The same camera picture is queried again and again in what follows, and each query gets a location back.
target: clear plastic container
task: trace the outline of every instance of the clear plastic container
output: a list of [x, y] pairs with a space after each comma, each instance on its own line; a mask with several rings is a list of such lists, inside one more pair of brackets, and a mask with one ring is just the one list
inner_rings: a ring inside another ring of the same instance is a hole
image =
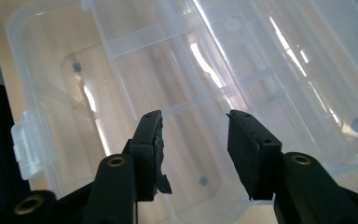
[[141, 203], [147, 223], [229, 223], [253, 205], [227, 154], [231, 108], [358, 188], [358, 2], [41, 1], [7, 33], [27, 103], [21, 173], [59, 197], [156, 109], [173, 195]]

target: small dark object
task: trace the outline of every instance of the small dark object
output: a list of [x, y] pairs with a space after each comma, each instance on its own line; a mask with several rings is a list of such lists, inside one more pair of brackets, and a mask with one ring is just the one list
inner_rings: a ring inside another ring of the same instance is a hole
[[81, 64], [80, 63], [74, 63], [74, 64], [72, 64], [72, 66], [74, 67], [74, 72], [76, 72], [76, 73], [81, 72]]
[[208, 184], [208, 182], [209, 182], [208, 179], [205, 178], [204, 176], [200, 178], [200, 184], [202, 186], [205, 186], [206, 184]]
[[228, 152], [241, 182], [256, 200], [275, 193], [279, 223], [358, 223], [357, 193], [341, 188], [311, 156], [283, 155], [280, 142], [253, 116], [232, 110], [229, 117]]

